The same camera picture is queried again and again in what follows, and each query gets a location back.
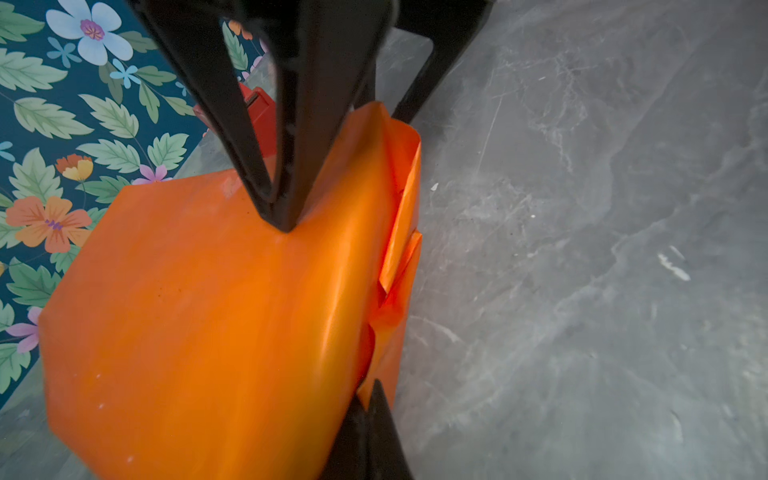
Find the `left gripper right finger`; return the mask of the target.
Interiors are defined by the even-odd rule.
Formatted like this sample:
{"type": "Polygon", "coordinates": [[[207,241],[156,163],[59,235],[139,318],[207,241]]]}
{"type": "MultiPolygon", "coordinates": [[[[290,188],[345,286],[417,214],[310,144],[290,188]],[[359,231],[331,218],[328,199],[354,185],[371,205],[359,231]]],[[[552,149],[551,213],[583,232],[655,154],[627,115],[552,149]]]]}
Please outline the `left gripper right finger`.
{"type": "Polygon", "coordinates": [[[413,480],[389,403],[375,380],[368,406],[368,479],[413,480]]]}

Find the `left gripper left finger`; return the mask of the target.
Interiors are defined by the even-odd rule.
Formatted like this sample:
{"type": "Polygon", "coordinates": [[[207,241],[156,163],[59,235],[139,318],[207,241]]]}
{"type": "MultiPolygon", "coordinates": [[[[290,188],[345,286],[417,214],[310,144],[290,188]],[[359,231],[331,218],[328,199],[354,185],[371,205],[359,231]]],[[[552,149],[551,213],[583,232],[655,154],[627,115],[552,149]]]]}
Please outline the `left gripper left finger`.
{"type": "Polygon", "coordinates": [[[368,478],[369,419],[357,397],[353,397],[320,474],[321,480],[368,478]]]}

